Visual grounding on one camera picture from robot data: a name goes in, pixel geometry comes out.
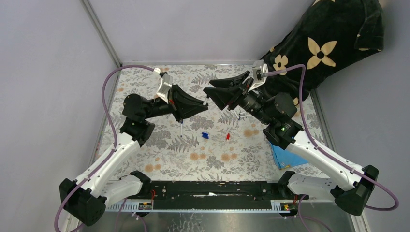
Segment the white pen two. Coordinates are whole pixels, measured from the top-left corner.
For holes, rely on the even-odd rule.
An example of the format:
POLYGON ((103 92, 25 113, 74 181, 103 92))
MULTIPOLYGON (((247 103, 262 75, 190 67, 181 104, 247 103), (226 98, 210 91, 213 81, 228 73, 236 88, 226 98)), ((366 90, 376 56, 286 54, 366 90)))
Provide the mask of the white pen two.
POLYGON ((183 136, 183 119, 180 121, 180 137, 183 136))

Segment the blue pen cap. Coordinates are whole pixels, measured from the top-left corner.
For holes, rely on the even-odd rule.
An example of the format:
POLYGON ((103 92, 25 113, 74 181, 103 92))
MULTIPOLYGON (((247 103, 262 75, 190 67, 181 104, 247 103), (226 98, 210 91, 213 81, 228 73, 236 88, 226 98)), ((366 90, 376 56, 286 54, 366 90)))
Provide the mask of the blue pen cap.
POLYGON ((205 139, 209 139, 209 134, 206 132, 202 132, 202 137, 205 139))

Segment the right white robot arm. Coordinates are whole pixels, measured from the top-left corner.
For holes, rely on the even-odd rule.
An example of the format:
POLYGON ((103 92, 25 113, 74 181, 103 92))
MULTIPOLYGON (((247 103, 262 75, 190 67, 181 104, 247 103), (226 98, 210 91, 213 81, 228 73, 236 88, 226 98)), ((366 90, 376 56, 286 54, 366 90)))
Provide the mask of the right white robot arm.
POLYGON ((293 120, 297 108, 290 94, 279 92, 266 98, 252 85, 253 79, 245 72, 237 77, 211 80, 204 92, 219 109, 244 109, 266 125, 263 132, 272 145, 304 158, 326 175, 318 178, 287 172, 277 186, 278 195, 284 199, 296 194, 331 200, 343 211, 360 216, 374 190, 379 170, 372 165, 355 164, 315 141, 304 126, 293 120))

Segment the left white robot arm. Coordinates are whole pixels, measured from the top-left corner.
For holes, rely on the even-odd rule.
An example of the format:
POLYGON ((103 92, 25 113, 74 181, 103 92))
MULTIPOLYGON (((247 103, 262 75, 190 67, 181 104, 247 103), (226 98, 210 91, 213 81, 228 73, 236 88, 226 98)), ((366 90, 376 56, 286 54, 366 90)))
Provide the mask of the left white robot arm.
POLYGON ((199 100, 178 85, 160 87, 157 97, 147 99, 130 94, 123 101, 125 121, 119 131, 113 130, 113 144, 74 180, 64 179, 59 186, 61 206, 81 222, 79 228, 94 225, 106 208, 135 195, 143 199, 150 186, 136 173, 126 175, 117 183, 108 184, 114 172, 134 151, 140 149, 152 135, 155 124, 149 118, 172 115, 181 122, 208 110, 207 100, 199 100))

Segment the floral patterned table mat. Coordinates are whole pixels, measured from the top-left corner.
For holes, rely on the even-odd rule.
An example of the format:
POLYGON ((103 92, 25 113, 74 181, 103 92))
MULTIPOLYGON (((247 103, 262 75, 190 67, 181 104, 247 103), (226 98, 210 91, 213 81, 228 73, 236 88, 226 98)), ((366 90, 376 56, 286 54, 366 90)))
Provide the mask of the floral patterned table mat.
MULTIPOLYGON (((161 65, 156 66, 173 77, 173 83, 200 100, 203 88, 212 79, 237 76, 252 71, 252 65, 161 65)), ((110 100, 110 116, 117 131, 123 125, 123 101, 132 93, 147 99, 156 97, 160 77, 141 68, 127 68, 113 76, 115 89, 110 100)), ((312 98, 303 102, 304 117, 315 139, 325 144, 312 98)), ((238 120, 232 111, 221 111, 211 100, 208 110, 180 123, 172 115, 148 119, 155 129, 149 140, 131 153, 114 172, 110 181, 119 180, 132 171, 141 171, 152 180, 203 181, 275 181, 286 170, 306 176, 326 178, 308 164, 280 170, 274 163, 270 144, 262 130, 266 127, 253 117, 238 120), (202 137, 209 134, 209 139, 202 137)))

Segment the blue folded cloth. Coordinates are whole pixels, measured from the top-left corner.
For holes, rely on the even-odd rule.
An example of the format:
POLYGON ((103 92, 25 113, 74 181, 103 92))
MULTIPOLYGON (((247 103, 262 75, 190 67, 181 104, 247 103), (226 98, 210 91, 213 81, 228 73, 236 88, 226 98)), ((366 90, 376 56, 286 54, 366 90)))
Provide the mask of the blue folded cloth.
POLYGON ((283 150, 282 148, 275 146, 273 144, 270 145, 272 150, 272 156, 275 165, 280 169, 288 169, 291 167, 296 167, 303 164, 308 164, 309 162, 304 158, 289 152, 287 150, 283 150))

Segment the black floral blanket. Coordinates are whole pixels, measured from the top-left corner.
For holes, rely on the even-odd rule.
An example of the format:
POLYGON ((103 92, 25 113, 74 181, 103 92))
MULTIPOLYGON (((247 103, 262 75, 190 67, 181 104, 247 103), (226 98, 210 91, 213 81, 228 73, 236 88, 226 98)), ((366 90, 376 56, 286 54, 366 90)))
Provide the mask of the black floral blanket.
POLYGON ((258 90, 266 99, 281 92, 306 99, 327 77, 382 51, 384 31, 377 0, 316 0, 263 56, 280 74, 258 90))

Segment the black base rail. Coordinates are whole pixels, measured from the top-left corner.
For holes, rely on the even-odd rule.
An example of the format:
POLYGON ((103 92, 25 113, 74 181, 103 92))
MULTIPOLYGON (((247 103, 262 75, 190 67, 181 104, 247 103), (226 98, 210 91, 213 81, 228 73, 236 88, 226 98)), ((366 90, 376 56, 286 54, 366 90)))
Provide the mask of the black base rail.
POLYGON ((301 195, 268 181, 152 181, 131 198, 155 210, 268 210, 271 201, 292 204, 301 195))

